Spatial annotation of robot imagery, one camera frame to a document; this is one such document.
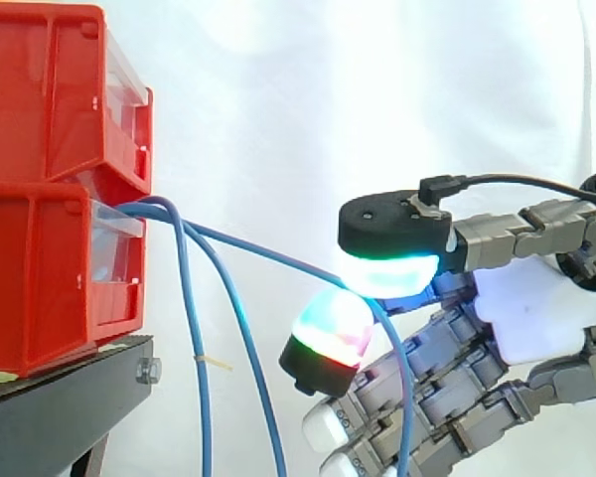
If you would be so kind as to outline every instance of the bolt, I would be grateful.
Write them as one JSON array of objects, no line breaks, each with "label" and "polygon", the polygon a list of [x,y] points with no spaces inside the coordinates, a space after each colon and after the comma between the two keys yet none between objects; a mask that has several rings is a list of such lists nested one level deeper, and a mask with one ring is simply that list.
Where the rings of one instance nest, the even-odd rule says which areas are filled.
[{"label": "bolt", "polygon": [[137,383],[156,385],[161,379],[161,360],[159,358],[141,358],[137,364]]}]

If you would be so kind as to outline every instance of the red plastic drawer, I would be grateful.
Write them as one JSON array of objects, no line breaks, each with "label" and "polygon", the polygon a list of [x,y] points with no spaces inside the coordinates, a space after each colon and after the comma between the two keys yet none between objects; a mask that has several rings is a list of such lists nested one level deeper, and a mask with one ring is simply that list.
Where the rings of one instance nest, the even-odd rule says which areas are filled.
[{"label": "red plastic drawer", "polygon": [[126,233],[104,213],[79,185],[0,185],[0,371],[28,376],[141,327],[144,224]]},{"label": "red plastic drawer", "polygon": [[0,3],[0,182],[150,193],[152,96],[93,6]]}]

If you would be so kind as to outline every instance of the blue cable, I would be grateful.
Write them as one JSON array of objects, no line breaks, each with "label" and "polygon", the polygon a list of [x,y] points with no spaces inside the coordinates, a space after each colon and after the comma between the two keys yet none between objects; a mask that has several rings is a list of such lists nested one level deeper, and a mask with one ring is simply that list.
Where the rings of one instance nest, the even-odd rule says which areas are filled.
[{"label": "blue cable", "polygon": [[[283,265],[295,268],[297,270],[303,271],[307,274],[320,278],[321,280],[324,280],[335,286],[345,288],[345,285],[340,279],[340,277],[334,275],[333,273],[329,273],[328,271],[325,271],[321,268],[313,266],[309,263],[305,263],[303,261],[287,256],[283,253],[279,253],[277,251],[257,245],[247,240],[235,238],[227,234],[214,231],[212,229],[200,226],[198,224],[194,224],[189,221],[184,221],[184,225],[188,226],[190,229],[196,231],[198,234],[202,236],[206,236],[210,239],[214,239],[216,241],[220,241],[222,243],[241,248],[245,251],[258,254],[270,260],[276,261]],[[397,477],[406,477],[408,474],[408,455],[410,453],[410,440],[412,436],[412,423],[414,419],[412,396],[412,371],[410,369],[404,347],[399,339],[399,336],[397,335],[397,331],[393,327],[388,316],[375,300],[368,298],[365,298],[365,300],[369,307],[372,309],[377,321],[379,321],[379,323],[381,323],[382,327],[384,328],[384,332],[386,333],[386,336],[388,337],[393,347],[393,351],[400,369],[402,395],[404,399],[404,420],[402,426],[402,436],[399,446],[399,463],[397,466]]]},{"label": "blue cable", "polygon": [[[192,295],[192,280],[190,278],[190,263],[188,261],[188,249],[186,247],[186,236],[184,235],[184,224],[177,208],[167,199],[160,197],[150,197],[145,199],[146,203],[158,204],[165,211],[163,214],[169,216],[168,222],[172,224],[175,230],[177,240],[177,255],[179,258],[179,274],[181,275],[181,288],[183,299],[190,327],[190,336],[195,356],[203,357],[206,355],[203,339],[201,336],[201,327],[197,318],[197,310]],[[122,212],[128,206],[121,206]],[[203,360],[195,360],[197,365],[197,377],[199,380],[199,403],[201,407],[201,436],[202,436],[202,475],[203,477],[212,477],[212,416],[210,407],[210,384],[208,380],[208,365]]]},{"label": "blue cable", "polygon": [[[118,210],[129,216],[142,217],[145,219],[170,223],[170,218],[168,217],[166,211],[159,207],[155,207],[149,204],[126,204],[120,206]],[[229,301],[231,302],[231,306],[237,318],[240,334],[242,336],[242,340],[245,345],[245,350],[247,352],[247,357],[249,358],[249,363],[251,365],[251,369],[254,374],[254,379],[256,381],[256,386],[258,388],[258,394],[260,396],[260,401],[267,423],[267,430],[269,433],[269,438],[271,440],[271,447],[274,454],[276,474],[278,475],[278,477],[286,477],[287,468],[285,464],[285,456],[282,450],[280,433],[278,431],[278,425],[276,423],[271,398],[269,396],[269,391],[265,382],[265,375],[262,371],[262,366],[260,364],[260,360],[258,359],[258,354],[256,353],[256,348],[254,345],[253,338],[251,336],[251,331],[249,329],[249,324],[245,316],[244,308],[242,306],[242,301],[240,300],[240,297],[236,292],[235,286],[233,284],[233,281],[231,280],[231,277],[229,276],[229,273],[225,269],[223,262],[217,255],[216,251],[212,248],[212,246],[189,224],[184,223],[184,230],[188,237],[190,237],[212,261],[217,272],[219,273],[219,276],[221,277],[223,285],[225,286],[227,295],[229,296]]]}]

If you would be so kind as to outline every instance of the cable connector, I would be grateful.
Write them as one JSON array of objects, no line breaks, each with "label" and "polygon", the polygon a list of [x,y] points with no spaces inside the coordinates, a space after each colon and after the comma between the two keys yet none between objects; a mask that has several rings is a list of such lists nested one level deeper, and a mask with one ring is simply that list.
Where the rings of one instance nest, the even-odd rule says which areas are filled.
[{"label": "cable connector", "polygon": [[419,182],[418,197],[427,206],[439,206],[439,202],[459,194],[468,187],[466,176],[436,176]]}]

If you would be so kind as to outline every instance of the green light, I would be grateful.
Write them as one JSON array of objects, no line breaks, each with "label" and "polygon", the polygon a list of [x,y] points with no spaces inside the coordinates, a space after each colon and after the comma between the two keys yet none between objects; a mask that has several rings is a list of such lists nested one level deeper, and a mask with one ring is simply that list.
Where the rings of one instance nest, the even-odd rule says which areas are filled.
[{"label": "green light", "polygon": [[421,293],[437,273],[437,255],[390,260],[357,258],[342,252],[340,276],[350,290],[370,298],[400,298]]},{"label": "green light", "polygon": [[294,338],[319,355],[345,366],[360,365],[373,331],[373,313],[348,290],[316,296],[294,324]]}]

